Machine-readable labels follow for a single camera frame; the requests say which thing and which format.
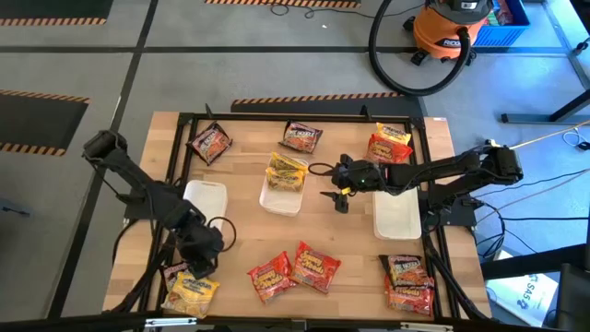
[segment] floor mat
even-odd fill
[[[97,25],[113,0],[0,0],[0,26]]]
[[[61,157],[89,99],[0,90],[0,151]]]
[[[285,6],[320,6],[330,8],[358,8],[360,0],[205,0],[206,4],[215,5],[285,5]]]

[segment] hazard stripe tape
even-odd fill
[[[56,100],[56,101],[78,101],[78,102],[90,103],[90,98],[86,98],[86,97],[74,97],[74,96],[66,96],[66,95],[56,95],[56,94],[51,94],[51,93],[14,91],[14,90],[6,90],[6,89],[0,89],[0,95],[15,96],[15,97],[27,97],[27,98],[39,98],[39,99]]]
[[[16,143],[1,143],[1,142],[0,142],[0,151],[41,154],[41,155],[45,155],[45,156],[56,156],[56,157],[62,157],[63,155],[65,155],[64,148],[40,147],[40,146],[30,146],[30,145],[16,144]]]
[[[319,6],[330,8],[359,8],[360,0],[205,0],[213,5],[285,5],[285,6]]]
[[[0,26],[102,25],[106,18],[0,18]]]
[[[301,101],[339,101],[339,100],[355,100],[363,98],[393,98],[400,97],[397,92],[377,92],[377,93],[349,93],[340,95],[324,95],[324,96],[300,96],[300,97],[280,97],[280,98],[252,98],[239,99],[233,101],[233,105],[238,104],[254,104],[254,103],[272,103],[272,102],[301,102]]]

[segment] blue storage bin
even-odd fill
[[[475,46],[510,46],[530,26],[525,7],[521,0],[506,0],[513,14],[513,24],[505,26],[483,26]]]

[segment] vacuum hose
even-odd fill
[[[459,73],[461,73],[461,70],[463,70],[463,67],[466,64],[467,59],[469,58],[469,51],[471,50],[471,39],[469,37],[467,28],[459,28],[459,30],[457,31],[459,41],[461,42],[461,53],[459,54],[457,62],[454,64],[453,70],[451,70],[449,75],[447,75],[439,83],[429,88],[413,89],[405,87],[392,80],[389,77],[389,75],[387,75],[384,72],[384,69],[381,67],[381,64],[379,64],[379,59],[377,58],[377,34],[379,33],[381,20],[384,18],[385,11],[387,10],[387,7],[389,7],[389,4],[391,4],[391,1],[392,0],[383,0],[383,3],[379,7],[377,15],[375,16],[375,20],[372,22],[371,34],[369,35],[369,59],[371,60],[372,70],[389,89],[392,89],[407,96],[428,96],[432,93],[436,93],[446,88],[446,86],[451,84],[451,82],[454,81],[454,79],[459,75]]]

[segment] yellow noodle package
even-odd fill
[[[411,134],[406,134],[403,130],[396,129],[391,125],[377,123],[377,134],[383,138],[392,140],[396,143],[407,145]]]
[[[266,180],[271,189],[300,192],[303,188],[303,171],[266,169]]]
[[[276,152],[272,154],[270,167],[273,167],[275,170],[303,171],[307,174],[307,166],[305,164]]]
[[[197,280],[190,272],[179,272],[162,308],[205,318],[218,287],[218,282],[207,278]]]

